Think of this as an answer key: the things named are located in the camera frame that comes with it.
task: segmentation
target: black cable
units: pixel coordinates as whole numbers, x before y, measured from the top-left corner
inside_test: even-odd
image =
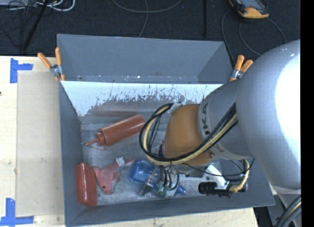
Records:
[[[288,208],[283,212],[283,214],[280,216],[280,218],[277,221],[276,227],[281,227],[285,219],[288,217],[291,211],[298,205],[299,202],[301,202],[301,195],[299,195],[296,199],[294,199],[292,203],[288,206]]]
[[[171,189],[169,189],[169,190],[175,190],[177,187],[178,187],[178,185],[179,185],[179,174],[177,174],[177,182],[176,182],[176,185],[173,187],[173,188],[171,188]]]
[[[171,188],[172,186],[172,178],[171,178],[171,174],[169,173],[169,171],[167,170],[167,173],[168,173],[168,177],[169,177],[169,186],[168,188]]]
[[[50,0],[45,0],[45,3],[44,3],[42,9],[41,9],[40,12],[39,12],[39,15],[37,16],[37,19],[36,19],[36,21],[35,21],[35,24],[33,25],[32,29],[30,30],[30,32],[29,32],[29,34],[28,34],[28,36],[27,36],[27,38],[26,38],[26,41],[25,41],[24,46],[23,46],[23,51],[24,51],[24,52],[25,52],[26,49],[28,48],[28,45],[29,45],[29,43],[30,43],[30,41],[31,41],[31,39],[32,39],[32,37],[33,37],[33,35],[34,35],[36,29],[37,29],[37,26],[38,26],[38,24],[39,24],[39,22],[40,22],[40,20],[41,20],[41,18],[42,18],[42,16],[43,16],[44,12],[45,12],[45,9],[46,9],[47,4],[48,4],[49,1],[50,1]]]
[[[230,160],[230,162],[232,162],[234,165],[236,165],[242,172],[245,169],[245,168],[244,169],[240,168],[240,166],[237,163],[235,163],[234,161],[232,161],[232,160]]]
[[[158,117],[159,115],[157,114],[162,108],[164,108],[165,106],[169,106],[169,104],[166,104],[160,108],[158,108],[152,115],[152,117],[144,124],[143,128],[141,129],[141,132],[140,132],[140,135],[139,135],[139,143],[140,143],[140,146],[142,148],[142,150],[148,155],[150,156],[151,158],[154,158],[155,160],[157,161],[177,161],[177,160],[181,160],[193,153],[195,153],[196,151],[198,151],[201,147],[203,147],[213,136],[214,134],[216,133],[216,131],[218,131],[218,129],[221,127],[221,125],[225,125],[226,123],[228,123],[229,120],[226,120],[227,118],[231,118],[235,112],[236,112],[236,104],[234,103],[230,108],[229,110],[227,111],[227,113],[223,116],[223,118],[219,121],[219,123],[216,125],[216,127],[212,130],[212,132],[205,138],[205,140],[203,140],[203,142],[197,147],[195,148],[193,151],[191,152],[188,152],[186,154],[183,154],[183,155],[180,155],[180,156],[177,156],[177,157],[172,157],[172,158],[165,158],[165,157],[162,157],[162,156],[159,156],[159,155],[156,155],[156,154],[153,154],[151,153],[150,151],[147,151],[144,149],[143,147],[143,142],[142,142],[142,135],[143,135],[143,131],[145,130],[145,128],[147,127],[147,125],[153,120],[155,119],[156,117]],[[169,106],[168,109],[166,109],[165,111],[162,112],[165,113],[167,110],[169,110],[171,108],[171,106]],[[217,141],[213,144],[215,145],[229,130],[231,130],[235,124],[233,124],[228,130],[226,130],[226,132],[224,134],[222,134],[218,139]]]
[[[280,225],[280,227],[288,227],[289,224],[302,212],[302,207],[298,207],[295,211],[293,211],[286,220]]]
[[[156,135],[157,135],[157,132],[158,132],[158,129],[159,129],[161,116],[162,116],[162,114],[156,119],[154,127],[153,127],[152,132],[151,132],[150,139],[147,142],[149,152],[152,151],[153,143],[154,143],[154,140],[156,138]]]
[[[188,163],[183,163],[183,164],[185,164],[185,165],[189,166],[190,168],[192,168],[192,169],[194,169],[194,170],[197,170],[197,171],[203,172],[203,173],[205,173],[205,174],[210,174],[210,175],[214,175],[214,176],[220,176],[220,177],[223,177],[223,178],[225,178],[227,181],[239,181],[238,179],[227,179],[227,178],[226,178],[226,176],[228,176],[228,177],[229,177],[229,176],[237,176],[237,175],[242,175],[242,174],[245,174],[248,170],[250,170],[250,169],[251,169],[251,167],[252,167],[252,165],[253,165],[254,161],[255,161],[255,158],[253,158],[253,160],[252,160],[252,162],[251,162],[251,164],[250,164],[250,167],[249,167],[249,168],[247,168],[246,170],[244,170],[244,171],[243,171],[243,172],[241,172],[241,173],[236,173],[236,174],[213,174],[213,173],[206,172],[205,170],[201,170],[201,169],[198,169],[198,168],[196,168],[196,167],[193,167],[193,166],[189,165]]]

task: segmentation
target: white cable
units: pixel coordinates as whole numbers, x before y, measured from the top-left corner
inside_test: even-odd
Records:
[[[61,4],[63,1],[64,1],[64,0],[60,0],[60,1],[57,2],[57,3],[50,3],[50,4],[47,4],[47,7],[57,6],[57,5]]]
[[[69,10],[73,9],[74,6],[75,6],[75,0],[73,0],[72,5],[67,9],[58,9],[58,8],[53,7],[53,6],[48,6],[48,7],[53,8],[54,10],[57,10],[57,11],[69,11]]]
[[[61,4],[63,1],[64,1],[64,0],[60,0],[60,1],[57,2],[57,3],[49,3],[49,4],[47,5],[47,7],[52,8],[52,9],[57,10],[57,11],[69,11],[69,10],[71,10],[71,9],[74,8],[74,6],[75,6],[75,0],[73,0],[72,5],[71,5],[69,8],[67,8],[67,9],[60,9],[60,8],[56,8],[56,7],[55,7],[55,6],[59,5],[59,4]]]

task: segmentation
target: black device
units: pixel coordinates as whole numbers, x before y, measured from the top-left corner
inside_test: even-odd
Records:
[[[228,0],[228,2],[243,18],[262,19],[269,16],[267,5],[263,0]]]

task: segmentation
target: gray bin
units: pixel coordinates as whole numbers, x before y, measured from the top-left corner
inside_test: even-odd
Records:
[[[122,156],[145,159],[138,136],[108,148],[85,146],[98,128],[138,113],[148,119],[169,102],[198,104],[226,83],[233,69],[223,42],[58,34],[57,45],[66,78],[59,84],[66,226],[274,205],[257,163],[248,191],[230,199],[199,194],[199,180],[185,183],[186,195],[140,197],[140,186],[129,181],[130,170],[125,169],[113,195],[102,195],[97,188],[99,206],[78,204],[76,164],[85,161],[102,168]],[[168,118],[160,125],[155,148],[162,142]]]

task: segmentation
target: pink toy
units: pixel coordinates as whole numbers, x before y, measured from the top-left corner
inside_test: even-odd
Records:
[[[102,169],[94,166],[97,183],[101,189],[107,194],[111,195],[114,191],[116,184],[121,180],[121,173],[117,170],[122,167],[129,167],[134,163],[135,159],[128,162],[124,161],[123,157],[117,158],[115,162],[104,166]]]

